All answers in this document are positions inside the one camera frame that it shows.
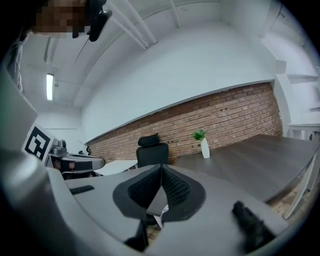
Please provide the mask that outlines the white vase with green plant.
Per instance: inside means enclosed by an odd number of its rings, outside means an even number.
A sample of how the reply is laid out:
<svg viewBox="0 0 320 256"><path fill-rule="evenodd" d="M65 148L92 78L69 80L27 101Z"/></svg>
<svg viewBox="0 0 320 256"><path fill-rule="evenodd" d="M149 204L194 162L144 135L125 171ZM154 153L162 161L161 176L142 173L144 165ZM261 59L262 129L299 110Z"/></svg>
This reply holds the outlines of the white vase with green plant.
<svg viewBox="0 0 320 256"><path fill-rule="evenodd" d="M192 134L194 140L200 142L201 152L204 159L210 157L210 149L206 139L206 132L202 129L195 131Z"/></svg>

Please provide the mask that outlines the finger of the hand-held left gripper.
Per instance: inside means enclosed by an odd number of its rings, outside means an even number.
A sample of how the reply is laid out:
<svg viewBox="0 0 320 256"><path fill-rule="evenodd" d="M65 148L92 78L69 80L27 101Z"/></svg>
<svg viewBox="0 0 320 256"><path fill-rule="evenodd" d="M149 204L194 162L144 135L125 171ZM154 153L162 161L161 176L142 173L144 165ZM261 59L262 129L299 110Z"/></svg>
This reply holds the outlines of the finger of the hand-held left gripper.
<svg viewBox="0 0 320 256"><path fill-rule="evenodd" d="M84 154L66 154L61 158L61 172L88 173L105 166L103 158Z"/></svg>

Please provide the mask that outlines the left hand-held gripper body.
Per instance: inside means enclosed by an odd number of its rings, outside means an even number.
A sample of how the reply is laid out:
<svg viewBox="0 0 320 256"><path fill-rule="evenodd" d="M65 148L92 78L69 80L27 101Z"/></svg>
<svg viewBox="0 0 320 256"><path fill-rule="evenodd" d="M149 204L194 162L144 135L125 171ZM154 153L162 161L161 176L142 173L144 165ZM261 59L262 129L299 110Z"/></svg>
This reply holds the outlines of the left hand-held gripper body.
<svg viewBox="0 0 320 256"><path fill-rule="evenodd" d="M68 171L68 162L63 160L68 154L66 141L57 139L37 123L30 128L22 151L37 157L47 168L57 169L61 173Z"/></svg>

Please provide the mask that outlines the person's grey sweatshirt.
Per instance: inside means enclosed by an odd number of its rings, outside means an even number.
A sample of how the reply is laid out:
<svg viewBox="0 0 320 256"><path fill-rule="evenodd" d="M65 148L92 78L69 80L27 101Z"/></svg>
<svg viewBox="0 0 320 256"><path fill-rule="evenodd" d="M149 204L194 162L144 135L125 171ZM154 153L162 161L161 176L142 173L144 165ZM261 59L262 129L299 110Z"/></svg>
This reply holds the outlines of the person's grey sweatshirt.
<svg viewBox="0 0 320 256"><path fill-rule="evenodd" d="M21 61L23 53L23 45L28 36L22 32L17 39L14 40L8 51L8 61L6 64L7 71L15 84L15 87L22 94L22 76L21 76Z"/></svg>

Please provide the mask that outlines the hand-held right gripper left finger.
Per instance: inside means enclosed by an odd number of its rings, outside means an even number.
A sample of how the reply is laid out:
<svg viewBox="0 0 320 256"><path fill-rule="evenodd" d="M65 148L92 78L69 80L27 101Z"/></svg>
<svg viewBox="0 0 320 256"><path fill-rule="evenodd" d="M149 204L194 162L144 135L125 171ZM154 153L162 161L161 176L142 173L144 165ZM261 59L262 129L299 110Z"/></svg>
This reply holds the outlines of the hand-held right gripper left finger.
<svg viewBox="0 0 320 256"><path fill-rule="evenodd" d="M114 203L113 191L119 183L133 178L149 168L150 166L145 166L108 176L70 179L65 182L69 189L93 186L93 190L75 194L75 199L104 231L117 240L125 242L136 235L140 222L122 214Z"/></svg>

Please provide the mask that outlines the ceiling light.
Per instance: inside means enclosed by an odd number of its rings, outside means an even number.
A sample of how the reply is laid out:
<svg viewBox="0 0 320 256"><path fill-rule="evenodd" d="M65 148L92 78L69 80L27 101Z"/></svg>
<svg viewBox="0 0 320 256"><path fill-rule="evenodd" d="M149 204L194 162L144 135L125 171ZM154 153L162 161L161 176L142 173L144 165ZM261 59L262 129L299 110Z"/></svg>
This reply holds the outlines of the ceiling light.
<svg viewBox="0 0 320 256"><path fill-rule="evenodd" d="M46 98L48 101L53 100L54 75L48 73L46 75Z"/></svg>

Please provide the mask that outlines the white wall shelves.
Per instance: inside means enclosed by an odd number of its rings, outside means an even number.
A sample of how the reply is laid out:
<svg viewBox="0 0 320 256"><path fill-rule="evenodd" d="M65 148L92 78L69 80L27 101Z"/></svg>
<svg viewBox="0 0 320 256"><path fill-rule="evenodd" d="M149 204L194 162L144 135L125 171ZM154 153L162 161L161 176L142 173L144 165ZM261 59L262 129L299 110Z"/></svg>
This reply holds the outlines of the white wall shelves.
<svg viewBox="0 0 320 256"><path fill-rule="evenodd" d="M285 137L320 133L320 75L309 61L277 60L272 85Z"/></svg>

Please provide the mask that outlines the white desk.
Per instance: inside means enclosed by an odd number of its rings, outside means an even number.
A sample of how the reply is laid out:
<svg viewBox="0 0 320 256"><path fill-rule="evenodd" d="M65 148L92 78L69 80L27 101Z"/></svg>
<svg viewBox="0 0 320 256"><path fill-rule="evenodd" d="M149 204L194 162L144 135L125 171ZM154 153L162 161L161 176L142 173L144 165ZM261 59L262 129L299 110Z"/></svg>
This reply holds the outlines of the white desk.
<svg viewBox="0 0 320 256"><path fill-rule="evenodd" d="M118 173L122 173L125 171L129 171L130 168L134 167L135 169L138 167L138 161L134 160L115 160L109 163L106 163L102 168L94 170L96 174L99 176L109 176Z"/></svg>

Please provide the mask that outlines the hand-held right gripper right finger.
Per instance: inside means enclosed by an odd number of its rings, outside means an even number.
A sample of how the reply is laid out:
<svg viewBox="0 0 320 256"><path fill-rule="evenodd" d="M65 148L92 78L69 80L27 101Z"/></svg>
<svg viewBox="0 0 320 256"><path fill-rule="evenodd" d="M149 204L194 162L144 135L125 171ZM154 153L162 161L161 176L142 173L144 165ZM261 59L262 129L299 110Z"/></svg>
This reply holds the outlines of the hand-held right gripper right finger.
<svg viewBox="0 0 320 256"><path fill-rule="evenodd" d="M206 198L189 219L164 223L148 247L149 256L242 256L243 235L232 213L237 201L243 202L276 236L288 227L267 204L237 185L182 167L173 169L198 181Z"/></svg>

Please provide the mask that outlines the dark wooden table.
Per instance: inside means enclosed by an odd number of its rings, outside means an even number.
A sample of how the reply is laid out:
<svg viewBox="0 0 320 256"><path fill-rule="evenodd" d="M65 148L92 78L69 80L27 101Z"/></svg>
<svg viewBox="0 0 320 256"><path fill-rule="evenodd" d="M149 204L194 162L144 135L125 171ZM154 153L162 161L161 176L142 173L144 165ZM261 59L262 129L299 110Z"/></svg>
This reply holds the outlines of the dark wooden table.
<svg viewBox="0 0 320 256"><path fill-rule="evenodd" d="M320 143L259 134L229 146L179 156L173 168L228 181L265 204L292 185L315 160Z"/></svg>

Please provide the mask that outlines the white ceiling pipes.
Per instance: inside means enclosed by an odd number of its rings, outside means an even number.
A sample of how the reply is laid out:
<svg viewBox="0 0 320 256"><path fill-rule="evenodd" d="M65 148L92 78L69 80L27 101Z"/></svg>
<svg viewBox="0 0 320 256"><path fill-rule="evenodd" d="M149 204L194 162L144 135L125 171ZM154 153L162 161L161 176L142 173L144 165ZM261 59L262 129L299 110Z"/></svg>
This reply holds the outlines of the white ceiling pipes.
<svg viewBox="0 0 320 256"><path fill-rule="evenodd" d="M158 43L151 29L139 14L132 0L107 0L115 23L144 50Z"/></svg>

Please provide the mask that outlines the black office chair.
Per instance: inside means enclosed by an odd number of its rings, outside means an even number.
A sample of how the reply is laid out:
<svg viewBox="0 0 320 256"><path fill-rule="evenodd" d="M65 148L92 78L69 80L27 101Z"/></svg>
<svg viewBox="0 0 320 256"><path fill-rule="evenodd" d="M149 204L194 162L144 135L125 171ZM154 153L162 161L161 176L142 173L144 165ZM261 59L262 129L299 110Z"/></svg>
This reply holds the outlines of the black office chair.
<svg viewBox="0 0 320 256"><path fill-rule="evenodd" d="M143 136L139 138L137 143L139 146L136 150L138 168L169 163L169 146L160 142L158 133Z"/></svg>

